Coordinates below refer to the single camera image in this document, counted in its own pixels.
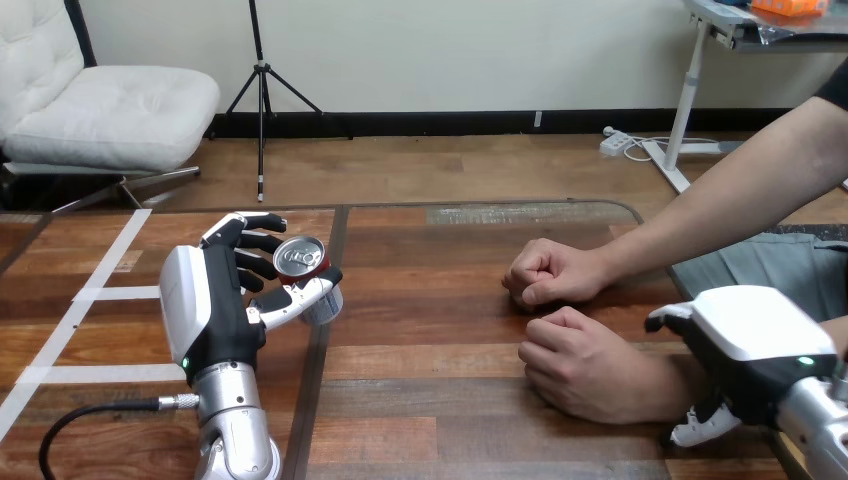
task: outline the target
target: black sleeve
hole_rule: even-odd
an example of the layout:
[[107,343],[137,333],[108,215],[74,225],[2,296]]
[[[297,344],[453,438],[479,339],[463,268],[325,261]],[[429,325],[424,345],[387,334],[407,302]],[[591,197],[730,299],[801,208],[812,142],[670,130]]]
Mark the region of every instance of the black sleeve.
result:
[[848,60],[842,62],[815,96],[848,110]]

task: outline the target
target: tripod stand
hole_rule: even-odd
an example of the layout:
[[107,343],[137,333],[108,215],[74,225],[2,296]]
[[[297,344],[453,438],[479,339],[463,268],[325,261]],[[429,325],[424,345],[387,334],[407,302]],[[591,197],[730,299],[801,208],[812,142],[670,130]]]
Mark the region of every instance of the tripod stand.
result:
[[[253,43],[256,45],[256,65],[253,66],[253,73],[250,74],[250,78],[247,79],[244,86],[241,88],[241,91],[236,96],[236,99],[233,100],[230,108],[227,109],[226,115],[229,116],[233,113],[233,109],[236,108],[239,101],[241,101],[241,97],[244,96],[244,92],[247,91],[250,84],[253,83],[254,79],[259,79],[259,182],[258,182],[258,199],[260,202],[264,200],[264,192],[263,187],[265,183],[264,172],[265,172],[265,120],[266,116],[268,120],[276,117],[276,113],[271,110],[271,97],[268,95],[268,75],[271,75],[278,82],[282,83],[284,87],[288,88],[293,94],[297,96],[303,103],[307,104],[309,108],[315,111],[318,115],[323,116],[324,112],[315,106],[314,103],[310,102],[308,98],[304,97],[300,92],[297,91],[294,87],[292,87],[289,82],[285,81],[283,77],[279,76],[277,72],[275,72],[271,65],[265,63],[265,58],[262,56],[262,39],[259,37],[259,20],[256,16],[256,1],[249,0],[250,4],[250,23],[253,25]],[[348,140],[352,140],[353,136],[351,136],[347,129],[340,127],[340,130],[344,132],[344,136],[348,138]]]

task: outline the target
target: black baseboard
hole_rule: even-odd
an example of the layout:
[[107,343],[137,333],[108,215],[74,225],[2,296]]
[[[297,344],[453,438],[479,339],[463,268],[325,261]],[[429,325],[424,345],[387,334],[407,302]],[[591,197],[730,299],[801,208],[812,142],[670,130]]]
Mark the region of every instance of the black baseboard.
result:
[[[757,131],[788,109],[695,109],[687,131]],[[554,110],[542,112],[423,112],[423,113],[278,113],[266,121],[268,138],[328,138],[381,136],[460,136],[506,134],[600,133],[612,126],[625,132],[671,130],[674,109]],[[257,113],[218,114],[209,128],[218,138],[256,138]]]

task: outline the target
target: orange object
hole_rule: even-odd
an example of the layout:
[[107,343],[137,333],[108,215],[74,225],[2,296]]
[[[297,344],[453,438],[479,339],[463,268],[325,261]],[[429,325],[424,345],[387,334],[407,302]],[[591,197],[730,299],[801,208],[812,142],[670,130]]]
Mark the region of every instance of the orange object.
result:
[[821,15],[827,11],[828,0],[751,0],[751,7],[787,17]]

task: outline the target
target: power strip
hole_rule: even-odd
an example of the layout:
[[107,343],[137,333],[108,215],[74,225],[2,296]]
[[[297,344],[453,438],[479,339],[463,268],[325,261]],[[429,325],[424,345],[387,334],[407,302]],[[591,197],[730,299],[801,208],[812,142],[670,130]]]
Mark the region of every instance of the power strip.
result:
[[601,142],[601,153],[615,157],[624,153],[630,145],[633,145],[633,137],[623,132],[615,132]]

